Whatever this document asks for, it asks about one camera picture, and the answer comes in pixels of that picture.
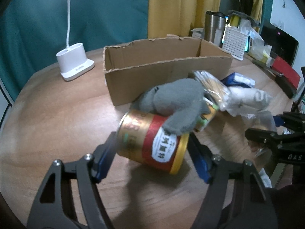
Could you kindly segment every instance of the green and orange can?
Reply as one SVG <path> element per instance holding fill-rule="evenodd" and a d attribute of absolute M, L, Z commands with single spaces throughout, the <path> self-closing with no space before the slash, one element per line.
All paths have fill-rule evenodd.
<path fill-rule="evenodd" d="M 130 110 L 117 130 L 117 153 L 138 163 L 170 174 L 179 171 L 189 140 L 189 133 L 177 136 L 166 132 L 167 117 Z"/>

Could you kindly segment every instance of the white perforated basket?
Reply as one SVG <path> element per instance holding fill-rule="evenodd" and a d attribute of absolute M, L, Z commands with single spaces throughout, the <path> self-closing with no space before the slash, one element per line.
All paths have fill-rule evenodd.
<path fill-rule="evenodd" d="M 234 58 L 243 60 L 247 41 L 247 35 L 238 32 L 233 28 L 226 27 L 222 49 L 227 53 L 230 53 Z"/>

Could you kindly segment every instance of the blue and white package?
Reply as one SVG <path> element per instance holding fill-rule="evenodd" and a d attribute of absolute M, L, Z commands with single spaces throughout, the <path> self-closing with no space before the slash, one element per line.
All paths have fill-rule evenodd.
<path fill-rule="evenodd" d="M 255 81 L 249 77 L 245 77 L 244 75 L 233 72 L 232 74 L 225 77 L 221 82 L 227 86 L 240 86 L 243 88 L 254 88 Z"/>

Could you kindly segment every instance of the metal bolt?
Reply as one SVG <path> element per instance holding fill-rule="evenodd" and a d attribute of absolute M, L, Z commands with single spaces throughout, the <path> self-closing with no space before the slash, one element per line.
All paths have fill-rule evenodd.
<path fill-rule="evenodd" d="M 212 156 L 212 159 L 213 159 L 213 161 L 219 162 L 222 159 L 222 157 L 219 154 L 214 154 Z"/>
<path fill-rule="evenodd" d="M 91 153 L 87 153 L 87 154 L 85 154 L 84 156 L 83 156 L 83 158 L 85 159 L 85 160 L 91 160 L 92 159 L 92 154 Z"/>
<path fill-rule="evenodd" d="M 247 160 L 247 159 L 246 159 L 246 160 L 245 160 L 245 164 L 248 165 L 248 166 L 252 166 L 253 163 L 252 163 L 250 160 Z"/>
<path fill-rule="evenodd" d="M 54 162 L 53 162 L 53 164 L 54 164 L 55 166 L 59 166 L 59 165 L 61 164 L 61 160 L 55 159 Z"/>

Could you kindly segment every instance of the gray plush toy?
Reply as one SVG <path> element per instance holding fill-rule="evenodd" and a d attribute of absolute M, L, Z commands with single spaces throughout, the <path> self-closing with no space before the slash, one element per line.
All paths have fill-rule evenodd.
<path fill-rule="evenodd" d="M 169 116 L 162 127 L 176 135 L 191 132 L 201 114 L 210 110 L 203 100 L 204 89 L 190 78 L 156 86 L 132 104 L 133 109 Z"/>

